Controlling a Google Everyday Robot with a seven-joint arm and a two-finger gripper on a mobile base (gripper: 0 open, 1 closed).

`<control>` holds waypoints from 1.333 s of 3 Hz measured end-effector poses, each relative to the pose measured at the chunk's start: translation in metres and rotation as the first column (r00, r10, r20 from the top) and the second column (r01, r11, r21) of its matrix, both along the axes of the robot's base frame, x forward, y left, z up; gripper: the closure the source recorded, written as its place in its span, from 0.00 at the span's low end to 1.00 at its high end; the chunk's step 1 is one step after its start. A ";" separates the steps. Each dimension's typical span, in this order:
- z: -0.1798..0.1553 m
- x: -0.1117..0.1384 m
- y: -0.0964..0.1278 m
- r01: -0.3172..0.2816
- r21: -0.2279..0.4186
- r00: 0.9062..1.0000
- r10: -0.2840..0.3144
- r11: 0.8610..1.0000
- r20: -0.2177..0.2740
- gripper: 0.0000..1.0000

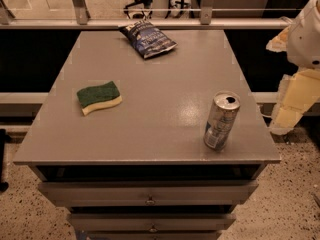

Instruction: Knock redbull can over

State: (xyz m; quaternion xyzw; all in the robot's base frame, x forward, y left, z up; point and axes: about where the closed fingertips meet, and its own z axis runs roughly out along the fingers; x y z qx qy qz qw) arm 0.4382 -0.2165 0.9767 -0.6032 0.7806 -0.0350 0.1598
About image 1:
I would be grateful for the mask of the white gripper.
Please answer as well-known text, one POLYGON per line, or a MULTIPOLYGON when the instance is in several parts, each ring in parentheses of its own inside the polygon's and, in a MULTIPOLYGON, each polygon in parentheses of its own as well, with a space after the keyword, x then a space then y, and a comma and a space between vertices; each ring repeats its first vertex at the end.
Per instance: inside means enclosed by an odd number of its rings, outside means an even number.
POLYGON ((320 11, 319 0, 309 0, 289 27, 266 45, 272 52, 286 52, 288 61, 300 68, 293 76, 284 75, 269 126, 271 133, 290 132, 320 99, 320 11))

